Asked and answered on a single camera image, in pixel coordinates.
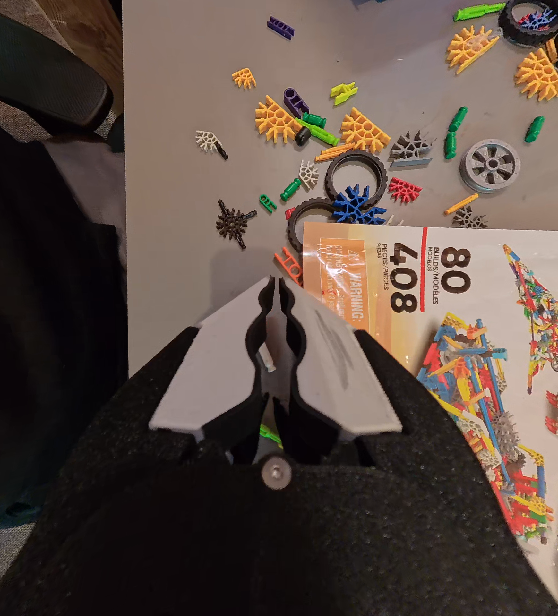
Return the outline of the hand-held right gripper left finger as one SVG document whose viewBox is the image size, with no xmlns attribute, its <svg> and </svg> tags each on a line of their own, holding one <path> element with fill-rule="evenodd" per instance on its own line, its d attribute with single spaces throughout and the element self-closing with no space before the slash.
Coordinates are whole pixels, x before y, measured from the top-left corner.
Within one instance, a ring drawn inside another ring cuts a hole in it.
<svg viewBox="0 0 558 616">
<path fill-rule="evenodd" d="M 149 428 L 196 440 L 243 441 L 258 433 L 262 364 L 275 278 L 268 275 L 202 320 Z"/>
</svg>

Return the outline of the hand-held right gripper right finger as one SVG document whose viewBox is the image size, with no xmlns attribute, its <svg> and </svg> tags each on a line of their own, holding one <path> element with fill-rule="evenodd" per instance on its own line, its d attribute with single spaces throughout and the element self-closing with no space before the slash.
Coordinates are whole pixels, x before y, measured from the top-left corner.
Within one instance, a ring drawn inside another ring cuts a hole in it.
<svg viewBox="0 0 558 616">
<path fill-rule="evenodd" d="M 356 338 L 356 329 L 292 280 L 280 279 L 282 309 L 296 332 L 292 399 L 340 440 L 401 432 L 400 420 Z"/>
</svg>

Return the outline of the black snowflake connector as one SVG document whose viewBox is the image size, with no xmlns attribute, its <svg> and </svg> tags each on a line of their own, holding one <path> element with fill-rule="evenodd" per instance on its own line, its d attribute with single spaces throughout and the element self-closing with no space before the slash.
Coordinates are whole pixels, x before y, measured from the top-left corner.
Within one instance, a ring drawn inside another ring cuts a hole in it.
<svg viewBox="0 0 558 616">
<path fill-rule="evenodd" d="M 219 235 L 229 240 L 235 240 L 235 234 L 243 235 L 247 228 L 247 221 L 242 220 L 241 215 L 240 211 L 235 210 L 227 210 L 225 217 L 219 214 L 215 223 Z"/>
</svg>

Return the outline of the orange ladder piece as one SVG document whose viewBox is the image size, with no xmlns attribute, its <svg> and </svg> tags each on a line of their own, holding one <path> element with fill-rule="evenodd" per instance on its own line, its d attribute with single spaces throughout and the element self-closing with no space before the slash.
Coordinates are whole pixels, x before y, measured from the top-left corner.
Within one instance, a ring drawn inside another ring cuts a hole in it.
<svg viewBox="0 0 558 616">
<path fill-rule="evenodd" d="M 304 271 L 299 263 L 297 256 L 294 256 L 290 249 L 283 246 L 281 252 L 274 253 L 274 262 L 291 281 L 300 286 L 304 285 Z"/>
</svg>

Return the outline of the printed toy packaging sheet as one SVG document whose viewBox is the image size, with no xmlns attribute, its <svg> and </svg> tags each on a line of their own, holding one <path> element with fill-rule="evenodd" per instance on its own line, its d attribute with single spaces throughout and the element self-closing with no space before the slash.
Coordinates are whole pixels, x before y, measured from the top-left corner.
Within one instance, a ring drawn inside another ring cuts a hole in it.
<svg viewBox="0 0 558 616">
<path fill-rule="evenodd" d="M 558 231 L 307 222 L 304 288 L 449 412 L 558 600 Z"/>
</svg>

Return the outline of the black rubber tire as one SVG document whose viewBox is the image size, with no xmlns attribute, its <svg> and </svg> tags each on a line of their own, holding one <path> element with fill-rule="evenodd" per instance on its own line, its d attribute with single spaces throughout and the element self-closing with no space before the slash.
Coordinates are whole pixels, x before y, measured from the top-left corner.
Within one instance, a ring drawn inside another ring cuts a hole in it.
<svg viewBox="0 0 558 616">
<path fill-rule="evenodd" d="M 541 9 L 552 9 L 557 18 L 548 30 L 529 31 L 519 26 L 519 20 L 526 14 Z M 516 46 L 539 47 L 558 34 L 558 1 L 507 1 L 501 11 L 498 25 L 506 40 Z"/>
<path fill-rule="evenodd" d="M 369 168 L 369 170 L 375 176 L 376 191 L 369 196 L 369 199 L 365 202 L 365 208 L 371 208 L 375 206 L 382 198 L 383 193 L 387 187 L 388 175 L 384 165 L 379 161 L 377 157 L 363 150 L 348 150 L 341 153 L 338 157 L 334 158 L 326 172 L 324 178 L 324 190 L 327 198 L 334 202 L 338 198 L 339 192 L 336 190 L 333 181 L 335 172 L 342 166 L 348 163 L 359 163 Z"/>
<path fill-rule="evenodd" d="M 301 204 L 299 204 L 295 208 L 295 210 L 290 216 L 290 219 L 288 220 L 288 227 L 286 230 L 286 235 L 287 235 L 287 238 L 291 246 L 298 254 L 302 253 L 303 245 L 302 245 L 302 241 L 298 238 L 298 235 L 296 232 L 296 225 L 299 219 L 303 218 L 305 214 L 313 210 L 324 211 L 328 213 L 329 216 L 332 216 L 333 212 L 335 211 L 334 202 L 330 201 L 327 198 L 321 198 L 321 197 L 310 198 L 308 200 L 303 201 Z"/>
</svg>

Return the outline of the blue snowflake connector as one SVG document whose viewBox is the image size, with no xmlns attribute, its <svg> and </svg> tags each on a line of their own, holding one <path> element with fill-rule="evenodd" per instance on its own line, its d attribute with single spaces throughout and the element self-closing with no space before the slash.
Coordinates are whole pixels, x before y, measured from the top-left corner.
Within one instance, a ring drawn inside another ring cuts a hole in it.
<svg viewBox="0 0 558 616">
<path fill-rule="evenodd" d="M 387 221 L 382 218 L 386 209 L 367 205 L 369 201 L 369 186 L 360 194 L 359 185 L 347 187 L 346 195 L 339 193 L 333 203 L 332 219 L 336 223 L 383 225 Z"/>
</svg>

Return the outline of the dark grey snowflake connector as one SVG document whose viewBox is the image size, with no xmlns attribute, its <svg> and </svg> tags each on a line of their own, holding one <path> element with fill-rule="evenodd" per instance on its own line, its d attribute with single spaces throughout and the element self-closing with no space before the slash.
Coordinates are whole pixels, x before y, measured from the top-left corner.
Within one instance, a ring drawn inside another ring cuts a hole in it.
<svg viewBox="0 0 558 616">
<path fill-rule="evenodd" d="M 452 225 L 460 228 L 488 228 L 485 217 L 482 214 L 474 212 L 471 205 L 465 205 L 454 212 Z"/>
</svg>

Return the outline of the red fan connector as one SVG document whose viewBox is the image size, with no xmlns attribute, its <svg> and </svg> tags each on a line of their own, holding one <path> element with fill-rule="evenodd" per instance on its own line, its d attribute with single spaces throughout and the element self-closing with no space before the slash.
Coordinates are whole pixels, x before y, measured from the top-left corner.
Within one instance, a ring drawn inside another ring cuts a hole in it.
<svg viewBox="0 0 558 616">
<path fill-rule="evenodd" d="M 421 187 L 398 177 L 392 177 L 388 185 L 389 195 L 401 203 L 414 202 L 420 196 L 421 190 Z"/>
</svg>

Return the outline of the dark grey fan connector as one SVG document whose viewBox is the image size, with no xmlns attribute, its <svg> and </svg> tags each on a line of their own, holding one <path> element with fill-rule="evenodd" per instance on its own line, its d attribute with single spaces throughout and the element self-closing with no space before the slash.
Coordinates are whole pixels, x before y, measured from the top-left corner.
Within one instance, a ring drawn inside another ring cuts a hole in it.
<svg viewBox="0 0 558 616">
<path fill-rule="evenodd" d="M 426 166 L 432 161 L 434 140 L 423 136 L 421 131 L 400 135 L 391 146 L 389 163 L 391 168 Z"/>
</svg>

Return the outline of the yellow fan connector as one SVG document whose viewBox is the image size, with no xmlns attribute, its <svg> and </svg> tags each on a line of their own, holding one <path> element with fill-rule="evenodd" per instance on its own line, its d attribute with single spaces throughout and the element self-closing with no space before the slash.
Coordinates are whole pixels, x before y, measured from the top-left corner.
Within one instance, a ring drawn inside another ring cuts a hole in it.
<svg viewBox="0 0 558 616">
<path fill-rule="evenodd" d="M 522 94 L 536 96 L 539 102 L 558 97 L 558 72 L 543 48 L 530 52 L 520 63 L 514 83 L 522 86 Z"/>
<path fill-rule="evenodd" d="M 259 102 L 255 109 L 255 125 L 260 134 L 266 135 L 266 140 L 272 139 L 278 142 L 278 137 L 283 136 L 283 142 L 289 139 L 295 140 L 296 135 L 304 127 L 298 119 L 284 110 L 270 96 L 265 97 L 265 102 Z"/>
<path fill-rule="evenodd" d="M 345 115 L 341 131 L 342 142 L 352 144 L 355 150 L 368 151 L 373 155 L 391 142 L 388 134 L 355 107 Z"/>
<path fill-rule="evenodd" d="M 445 61 L 449 68 L 456 68 L 456 74 L 463 72 L 476 59 L 490 50 L 502 35 L 500 28 L 487 29 L 485 26 L 476 30 L 473 25 L 464 27 L 455 34 L 446 50 Z"/>
</svg>

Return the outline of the lime green rod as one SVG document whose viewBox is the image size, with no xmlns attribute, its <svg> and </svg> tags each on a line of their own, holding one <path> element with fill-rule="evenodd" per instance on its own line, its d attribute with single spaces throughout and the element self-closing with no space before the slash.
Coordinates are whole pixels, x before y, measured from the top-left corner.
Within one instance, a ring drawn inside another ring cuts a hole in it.
<svg viewBox="0 0 558 616">
<path fill-rule="evenodd" d="M 458 9 L 452 19 L 454 22 L 475 20 L 488 14 L 499 13 L 505 6 L 505 2 L 471 5 Z"/>
<path fill-rule="evenodd" d="M 301 128 L 303 126 L 307 126 L 311 132 L 312 132 L 312 137 L 316 137 L 317 139 L 321 140 L 322 142 L 330 145 L 331 147 L 335 147 L 338 145 L 339 143 L 339 138 L 335 137 L 333 134 L 325 131 L 325 129 L 321 129 L 317 126 L 312 126 L 306 122 L 303 122 L 301 119 L 298 120 L 299 124 L 301 125 Z"/>
</svg>

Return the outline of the grey spoked wheel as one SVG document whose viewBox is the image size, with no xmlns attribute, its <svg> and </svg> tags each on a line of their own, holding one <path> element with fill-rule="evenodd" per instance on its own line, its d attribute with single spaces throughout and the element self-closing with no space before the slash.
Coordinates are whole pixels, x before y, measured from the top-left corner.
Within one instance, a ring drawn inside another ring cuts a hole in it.
<svg viewBox="0 0 558 616">
<path fill-rule="evenodd" d="M 497 193 L 508 188 L 518 178 L 520 170 L 517 151 L 499 139 L 473 144 L 459 164 L 461 179 L 477 193 Z"/>
</svg>

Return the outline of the black office chair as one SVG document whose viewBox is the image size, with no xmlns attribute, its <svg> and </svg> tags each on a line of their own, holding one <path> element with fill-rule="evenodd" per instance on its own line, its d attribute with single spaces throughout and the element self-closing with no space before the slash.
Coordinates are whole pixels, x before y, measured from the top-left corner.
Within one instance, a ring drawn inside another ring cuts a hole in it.
<svg viewBox="0 0 558 616">
<path fill-rule="evenodd" d="M 113 93 L 71 51 L 0 14 L 0 102 L 49 135 L 89 136 L 108 117 Z"/>
</svg>

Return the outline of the purple flat block piece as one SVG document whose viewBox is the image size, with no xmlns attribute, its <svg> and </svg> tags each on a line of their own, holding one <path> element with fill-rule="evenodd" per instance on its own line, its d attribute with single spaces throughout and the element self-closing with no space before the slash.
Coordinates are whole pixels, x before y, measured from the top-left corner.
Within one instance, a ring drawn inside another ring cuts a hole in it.
<svg viewBox="0 0 558 616">
<path fill-rule="evenodd" d="M 290 25 L 284 23 L 274 16 L 270 16 L 267 21 L 267 27 L 287 40 L 291 40 L 295 34 L 295 30 Z"/>
</svg>

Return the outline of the small dark blue connector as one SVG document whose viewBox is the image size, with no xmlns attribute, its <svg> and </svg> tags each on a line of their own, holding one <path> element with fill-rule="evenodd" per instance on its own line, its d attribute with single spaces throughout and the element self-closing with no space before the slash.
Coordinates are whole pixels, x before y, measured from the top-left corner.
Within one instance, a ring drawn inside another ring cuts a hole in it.
<svg viewBox="0 0 558 616">
<path fill-rule="evenodd" d="M 552 9 L 541 9 L 524 15 L 518 22 L 519 26 L 529 31 L 548 30 L 555 21 L 557 14 Z"/>
</svg>

